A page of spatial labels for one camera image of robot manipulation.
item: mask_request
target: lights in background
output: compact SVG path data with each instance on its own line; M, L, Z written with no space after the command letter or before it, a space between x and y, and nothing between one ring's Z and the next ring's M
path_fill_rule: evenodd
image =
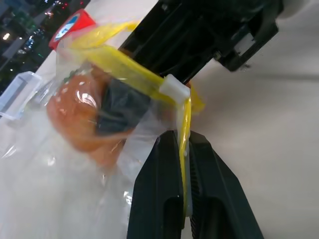
M6 33L3 37L3 40L7 40L10 37L10 33Z

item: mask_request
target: white tabletop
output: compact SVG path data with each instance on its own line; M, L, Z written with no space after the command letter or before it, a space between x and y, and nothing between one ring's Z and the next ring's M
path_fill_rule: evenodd
M92 0L98 22L149 12L156 0ZM319 235L319 4L279 20L280 33L229 73L211 61L192 80L206 101L193 118L239 178L267 239ZM37 74L55 75L55 52Z

